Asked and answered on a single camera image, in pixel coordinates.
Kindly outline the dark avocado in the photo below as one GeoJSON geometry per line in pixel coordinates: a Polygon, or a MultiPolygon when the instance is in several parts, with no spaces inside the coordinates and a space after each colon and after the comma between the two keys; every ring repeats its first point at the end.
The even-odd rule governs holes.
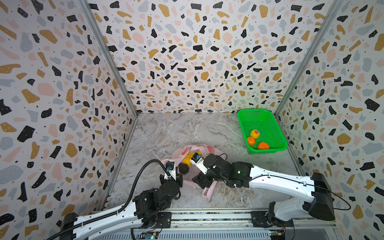
{"type": "Polygon", "coordinates": [[[190,171],[190,167],[187,164],[180,163],[178,165],[179,173],[182,175],[186,175],[190,171]]]}

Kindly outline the yellow lemon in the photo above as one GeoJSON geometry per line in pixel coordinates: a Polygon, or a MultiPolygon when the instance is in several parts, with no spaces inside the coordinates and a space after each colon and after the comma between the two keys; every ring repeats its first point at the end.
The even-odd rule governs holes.
{"type": "Polygon", "coordinates": [[[193,157],[194,153],[189,153],[185,156],[185,158],[183,159],[182,163],[183,164],[186,164],[188,167],[191,166],[191,159],[193,157]]]}

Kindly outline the small orange tangerine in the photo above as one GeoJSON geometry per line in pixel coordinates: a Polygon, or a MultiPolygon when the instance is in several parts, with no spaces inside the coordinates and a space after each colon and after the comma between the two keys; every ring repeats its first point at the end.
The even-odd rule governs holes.
{"type": "Polygon", "coordinates": [[[253,137],[247,137],[247,143],[251,147],[255,144],[255,139],[253,137]]]}

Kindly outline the orange fruit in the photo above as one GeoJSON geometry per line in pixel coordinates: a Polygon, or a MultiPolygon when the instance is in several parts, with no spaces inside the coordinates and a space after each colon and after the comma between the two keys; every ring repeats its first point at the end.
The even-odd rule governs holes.
{"type": "Polygon", "coordinates": [[[257,149],[258,149],[258,150],[267,150],[267,149],[269,149],[269,148],[270,148],[269,144],[267,144],[267,143],[265,143],[265,142],[260,142],[260,143],[258,144],[258,146],[257,146],[257,149]]]}

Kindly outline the yellow red peach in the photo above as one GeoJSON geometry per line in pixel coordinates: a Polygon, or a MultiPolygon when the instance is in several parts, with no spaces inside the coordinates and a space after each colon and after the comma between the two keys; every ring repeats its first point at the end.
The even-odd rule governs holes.
{"type": "Polygon", "coordinates": [[[252,137],[256,140],[260,137],[260,132],[258,130],[252,130],[250,133],[250,137],[252,137]]]}

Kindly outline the green plastic basket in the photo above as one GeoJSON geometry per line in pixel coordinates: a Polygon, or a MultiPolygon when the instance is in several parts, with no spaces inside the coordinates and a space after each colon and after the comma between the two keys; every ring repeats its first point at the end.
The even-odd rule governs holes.
{"type": "Polygon", "coordinates": [[[270,111],[264,109],[244,109],[238,111],[237,117],[245,139],[246,148],[250,154],[270,154],[287,149],[287,140],[274,114],[270,111]],[[247,143],[247,137],[250,137],[252,130],[258,130],[260,137],[250,147],[247,143]],[[260,142],[269,144],[270,148],[258,150],[257,146],[260,142]]]}

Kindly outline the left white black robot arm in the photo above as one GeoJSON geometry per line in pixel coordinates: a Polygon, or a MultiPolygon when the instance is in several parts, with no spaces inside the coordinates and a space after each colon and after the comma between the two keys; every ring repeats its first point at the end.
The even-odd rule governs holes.
{"type": "Polygon", "coordinates": [[[159,222],[159,212],[168,209],[172,200],[180,197],[183,175],[176,173],[176,179],[165,179],[161,175],[161,185],[143,191],[130,200],[122,209],[115,207],[92,215],[78,216],[69,214],[65,217],[60,240],[96,240],[120,230],[146,229],[158,224],[165,226],[166,221],[159,222]]]}

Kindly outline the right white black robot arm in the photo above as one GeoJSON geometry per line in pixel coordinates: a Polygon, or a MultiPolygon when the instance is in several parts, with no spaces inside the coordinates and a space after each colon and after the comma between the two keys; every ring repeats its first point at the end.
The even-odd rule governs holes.
{"type": "Polygon", "coordinates": [[[213,182],[223,182],[230,188],[263,188],[291,196],[283,202],[271,202],[266,212],[252,212],[255,227],[282,227],[296,218],[336,219],[330,185],[320,173],[311,177],[292,176],[250,163],[229,163],[214,154],[202,157],[195,153],[191,164],[200,170],[193,182],[202,189],[209,188],[213,182]]]}

